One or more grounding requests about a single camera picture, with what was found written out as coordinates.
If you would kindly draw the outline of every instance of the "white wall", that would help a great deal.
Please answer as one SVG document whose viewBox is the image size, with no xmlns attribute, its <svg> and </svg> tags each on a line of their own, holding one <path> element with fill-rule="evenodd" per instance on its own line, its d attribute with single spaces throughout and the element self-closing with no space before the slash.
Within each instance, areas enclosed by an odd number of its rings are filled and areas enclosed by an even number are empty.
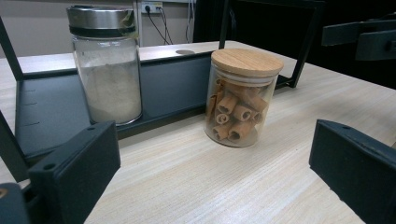
<svg viewBox="0 0 396 224">
<path fill-rule="evenodd" d="M 117 6 L 130 7 L 141 0 L 95 0 L 95 1 L 50 1 L 28 0 L 9 1 L 0 0 L 0 15 L 6 26 L 8 36 L 18 57 L 69 53 L 71 48 L 71 34 L 68 28 L 66 8 L 73 5 Z M 167 26 L 174 44 L 187 43 L 187 3 L 163 2 Z M 161 14 L 151 14 L 151 18 L 164 35 L 164 24 Z M 140 39 L 142 47 L 163 45 L 163 40 L 150 21 L 147 14 L 140 18 L 142 32 Z M 189 40 L 192 40 L 193 21 L 191 21 Z M 5 58 L 0 49 L 0 58 Z"/>
</svg>

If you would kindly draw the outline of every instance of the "glass jar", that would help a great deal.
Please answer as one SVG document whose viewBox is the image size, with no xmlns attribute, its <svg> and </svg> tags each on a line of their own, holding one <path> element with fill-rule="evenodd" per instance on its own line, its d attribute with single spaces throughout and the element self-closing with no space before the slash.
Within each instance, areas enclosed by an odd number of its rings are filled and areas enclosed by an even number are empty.
<svg viewBox="0 0 396 224">
<path fill-rule="evenodd" d="M 133 122 L 142 114 L 132 9 L 69 7 L 74 57 L 91 122 Z"/>
<path fill-rule="evenodd" d="M 219 49 L 211 57 L 205 132 L 225 146 L 254 145 L 283 62 L 251 49 Z"/>
</svg>

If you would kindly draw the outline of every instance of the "metal lid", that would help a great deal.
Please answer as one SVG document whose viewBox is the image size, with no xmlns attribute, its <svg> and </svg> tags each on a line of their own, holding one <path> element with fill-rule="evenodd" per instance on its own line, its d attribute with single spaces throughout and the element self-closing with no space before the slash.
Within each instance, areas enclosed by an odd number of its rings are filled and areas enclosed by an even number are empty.
<svg viewBox="0 0 396 224">
<path fill-rule="evenodd" d="M 111 37 L 135 30 L 131 8 L 72 6 L 66 11 L 70 32 L 74 35 Z"/>
<path fill-rule="evenodd" d="M 283 68 L 283 62 L 268 53 L 252 49 L 218 49 L 212 53 L 218 68 L 243 77 L 272 77 Z"/>
</svg>

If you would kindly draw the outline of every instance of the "silver jar lid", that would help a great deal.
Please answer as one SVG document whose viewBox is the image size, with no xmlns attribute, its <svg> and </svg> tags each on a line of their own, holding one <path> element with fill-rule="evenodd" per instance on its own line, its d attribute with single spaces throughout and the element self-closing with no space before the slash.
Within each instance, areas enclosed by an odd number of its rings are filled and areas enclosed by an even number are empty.
<svg viewBox="0 0 396 224">
<path fill-rule="evenodd" d="M 120 7 L 72 6 L 67 10 L 70 32 L 75 35 L 98 35 L 100 31 L 131 33 L 135 29 L 134 11 Z"/>
</svg>

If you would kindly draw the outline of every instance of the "white powder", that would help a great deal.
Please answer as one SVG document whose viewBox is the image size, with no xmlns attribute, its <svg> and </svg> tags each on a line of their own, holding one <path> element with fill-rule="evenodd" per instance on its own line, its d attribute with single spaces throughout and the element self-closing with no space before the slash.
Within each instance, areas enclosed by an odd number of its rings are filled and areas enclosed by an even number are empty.
<svg viewBox="0 0 396 224">
<path fill-rule="evenodd" d="M 89 68 L 85 95 L 95 122 L 115 120 L 128 123 L 141 115 L 140 88 L 136 62 L 106 64 Z"/>
</svg>

